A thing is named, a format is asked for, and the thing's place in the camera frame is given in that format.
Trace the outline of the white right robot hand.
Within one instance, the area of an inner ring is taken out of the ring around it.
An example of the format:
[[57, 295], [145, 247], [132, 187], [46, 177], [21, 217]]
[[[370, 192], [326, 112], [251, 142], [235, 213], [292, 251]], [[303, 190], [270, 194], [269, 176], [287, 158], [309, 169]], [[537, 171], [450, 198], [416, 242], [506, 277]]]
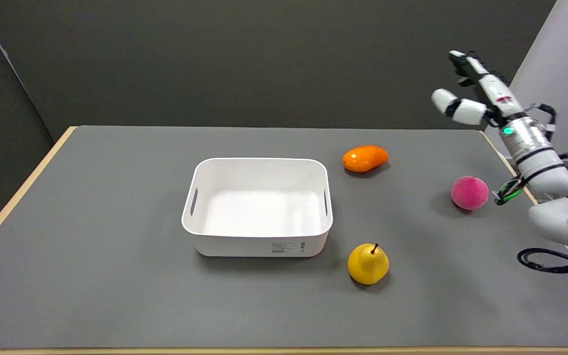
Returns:
[[431, 100], [444, 116], [460, 124], [485, 123], [496, 128], [527, 116], [507, 83], [495, 71], [487, 69], [475, 52], [450, 50], [448, 58], [460, 77], [458, 85], [473, 87], [477, 99], [459, 98], [444, 88], [438, 88], [433, 91]]

